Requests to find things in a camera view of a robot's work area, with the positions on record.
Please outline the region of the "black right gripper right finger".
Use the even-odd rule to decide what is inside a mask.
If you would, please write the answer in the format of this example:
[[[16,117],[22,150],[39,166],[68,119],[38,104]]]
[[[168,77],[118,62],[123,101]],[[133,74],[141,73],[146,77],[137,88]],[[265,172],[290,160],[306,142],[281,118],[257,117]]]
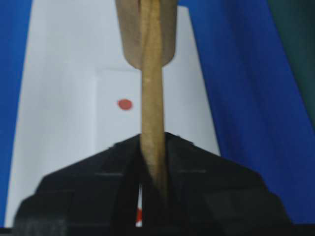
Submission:
[[[175,215],[186,236],[272,236],[292,222],[257,172],[166,133]]]

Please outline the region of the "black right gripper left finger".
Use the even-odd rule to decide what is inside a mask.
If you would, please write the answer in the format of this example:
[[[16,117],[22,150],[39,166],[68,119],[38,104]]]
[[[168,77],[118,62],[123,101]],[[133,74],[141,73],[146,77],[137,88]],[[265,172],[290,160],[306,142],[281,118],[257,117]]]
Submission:
[[[15,215],[15,236],[155,236],[135,225],[139,136],[46,175]]]

